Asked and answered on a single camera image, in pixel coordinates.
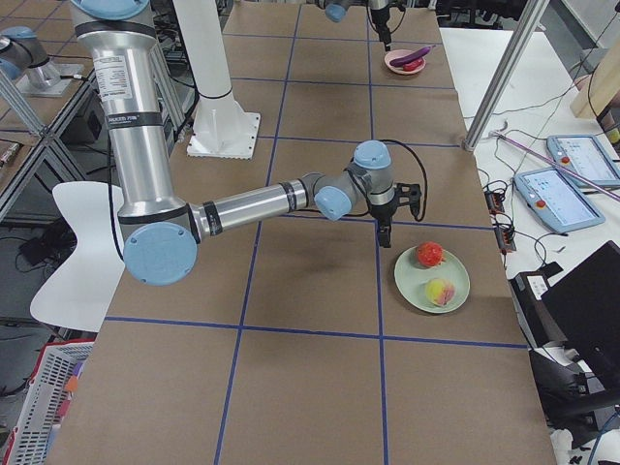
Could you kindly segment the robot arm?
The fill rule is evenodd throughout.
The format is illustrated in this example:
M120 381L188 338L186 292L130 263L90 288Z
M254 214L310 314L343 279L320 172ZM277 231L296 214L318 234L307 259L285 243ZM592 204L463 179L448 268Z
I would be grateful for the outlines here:
M406 8L400 1L388 0L316 0L311 4L321 9L325 16L334 23L341 22L353 6L362 6L370 22L371 29L378 36L383 44L385 51L391 51L392 31L388 25L390 21L390 11L398 9L405 12Z
M365 203L379 243L389 246L397 196L381 141L361 143L340 174L311 172L213 198L224 182L225 162L253 156L261 118L233 95L215 4L178 1L174 10L198 104L189 142L169 149L157 104L152 54L158 41L149 3L71 5L77 39L92 56L124 196L115 227L127 271L147 285L173 284L191 272L206 239L312 206L334 221Z

